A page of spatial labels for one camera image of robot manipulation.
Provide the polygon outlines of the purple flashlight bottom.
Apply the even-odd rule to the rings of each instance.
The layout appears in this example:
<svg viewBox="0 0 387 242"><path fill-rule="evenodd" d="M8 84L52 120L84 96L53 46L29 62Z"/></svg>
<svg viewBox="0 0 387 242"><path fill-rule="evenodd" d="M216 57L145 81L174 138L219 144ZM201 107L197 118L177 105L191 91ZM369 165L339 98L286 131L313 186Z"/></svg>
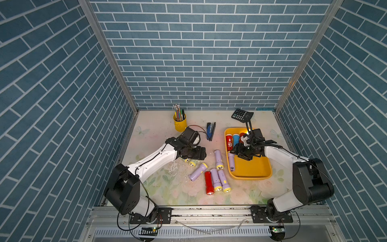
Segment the purple flashlight bottom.
<svg viewBox="0 0 387 242"><path fill-rule="evenodd" d="M235 160L234 160L234 154L232 153L228 153L228 164L229 164L229 170L231 172L234 172L235 171Z"/></svg>

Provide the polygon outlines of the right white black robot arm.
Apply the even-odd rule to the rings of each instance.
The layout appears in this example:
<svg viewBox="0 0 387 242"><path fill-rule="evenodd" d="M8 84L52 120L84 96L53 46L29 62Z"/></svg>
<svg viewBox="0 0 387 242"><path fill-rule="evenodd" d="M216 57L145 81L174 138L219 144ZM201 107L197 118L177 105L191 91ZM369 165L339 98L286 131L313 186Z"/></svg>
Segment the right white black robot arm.
<svg viewBox="0 0 387 242"><path fill-rule="evenodd" d="M254 157L275 160L292 171L292 189L285 194L271 198L265 209L266 220L282 222L291 217L290 210L328 199L334 194L334 187L320 159L309 159L294 154L273 140L265 140L260 129L253 129L246 122L247 133L243 144L236 144L231 153L238 158L251 161Z"/></svg>

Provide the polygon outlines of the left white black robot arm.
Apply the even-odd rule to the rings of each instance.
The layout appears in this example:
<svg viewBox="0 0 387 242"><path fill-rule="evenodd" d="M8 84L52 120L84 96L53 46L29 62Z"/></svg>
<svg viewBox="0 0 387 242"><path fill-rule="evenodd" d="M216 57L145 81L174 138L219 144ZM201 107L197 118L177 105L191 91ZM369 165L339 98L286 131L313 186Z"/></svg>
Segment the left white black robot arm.
<svg viewBox="0 0 387 242"><path fill-rule="evenodd" d="M118 164L112 170L104 197L118 210L120 215L140 215L141 223L153 222L158 216L158 205L149 195L140 195L144 182L166 164L178 158L204 160L206 148L199 145L198 131L186 128L177 138L171 137L158 150L142 160L128 166Z"/></svg>

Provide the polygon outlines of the purple flashlight slanted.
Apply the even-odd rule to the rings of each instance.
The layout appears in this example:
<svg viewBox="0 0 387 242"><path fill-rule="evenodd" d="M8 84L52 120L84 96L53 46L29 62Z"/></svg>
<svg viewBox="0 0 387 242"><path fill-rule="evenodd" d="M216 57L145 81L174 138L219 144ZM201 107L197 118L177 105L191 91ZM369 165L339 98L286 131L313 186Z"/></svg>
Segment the purple flashlight slanted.
<svg viewBox="0 0 387 242"><path fill-rule="evenodd" d="M201 163L198 168L189 175L189 179L191 181L195 181L201 174L203 174L208 169L208 166L203 162Z"/></svg>

